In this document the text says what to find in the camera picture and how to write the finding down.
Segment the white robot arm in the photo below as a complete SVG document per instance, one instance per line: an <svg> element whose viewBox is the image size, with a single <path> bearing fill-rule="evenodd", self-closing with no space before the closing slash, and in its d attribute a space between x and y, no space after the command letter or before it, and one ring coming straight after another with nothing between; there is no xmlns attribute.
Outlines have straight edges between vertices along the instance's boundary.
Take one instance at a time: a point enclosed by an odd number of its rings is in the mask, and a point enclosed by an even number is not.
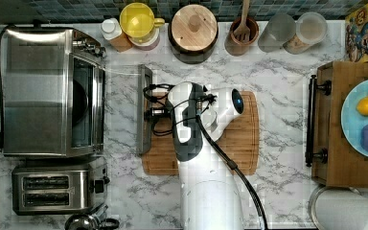
<svg viewBox="0 0 368 230"><path fill-rule="evenodd" d="M234 88L181 82L168 93L184 230L243 230L240 193L214 144L243 113Z"/></svg>

